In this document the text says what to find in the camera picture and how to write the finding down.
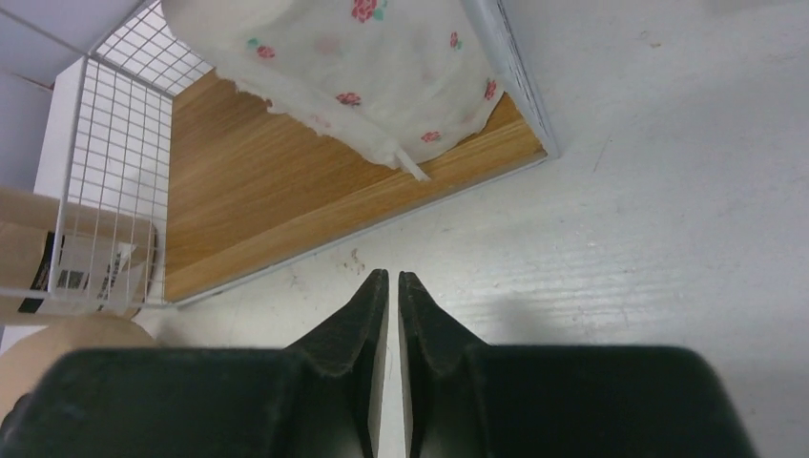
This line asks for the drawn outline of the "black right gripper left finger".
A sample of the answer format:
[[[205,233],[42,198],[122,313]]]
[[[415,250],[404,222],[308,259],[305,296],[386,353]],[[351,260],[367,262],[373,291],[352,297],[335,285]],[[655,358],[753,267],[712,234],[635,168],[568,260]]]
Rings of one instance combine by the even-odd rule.
[[[7,415],[5,457],[372,457],[389,277],[284,348],[99,348]]]

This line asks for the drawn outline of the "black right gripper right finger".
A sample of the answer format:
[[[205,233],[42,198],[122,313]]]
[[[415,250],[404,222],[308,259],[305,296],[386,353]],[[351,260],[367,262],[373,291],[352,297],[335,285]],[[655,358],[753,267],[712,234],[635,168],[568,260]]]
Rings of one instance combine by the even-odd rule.
[[[398,279],[411,457],[753,457],[713,368],[661,345],[487,343]]]

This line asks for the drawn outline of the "white wire wooden shelf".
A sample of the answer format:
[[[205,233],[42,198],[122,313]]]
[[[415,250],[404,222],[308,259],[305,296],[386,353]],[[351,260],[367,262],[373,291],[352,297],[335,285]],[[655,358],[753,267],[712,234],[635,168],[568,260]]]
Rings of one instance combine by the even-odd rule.
[[[33,190],[149,220],[141,308],[182,306],[325,244],[559,155],[501,1],[462,4],[504,93],[486,127],[422,164],[371,163],[242,92],[177,39],[165,1],[5,1],[1,143],[23,116]]]

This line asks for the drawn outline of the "white dotted roll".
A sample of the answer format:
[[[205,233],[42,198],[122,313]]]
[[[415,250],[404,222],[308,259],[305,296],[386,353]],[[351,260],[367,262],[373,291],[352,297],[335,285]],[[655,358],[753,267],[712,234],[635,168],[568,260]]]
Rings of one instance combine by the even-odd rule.
[[[365,160],[422,164],[487,125],[504,88],[458,1],[165,1],[218,77]]]

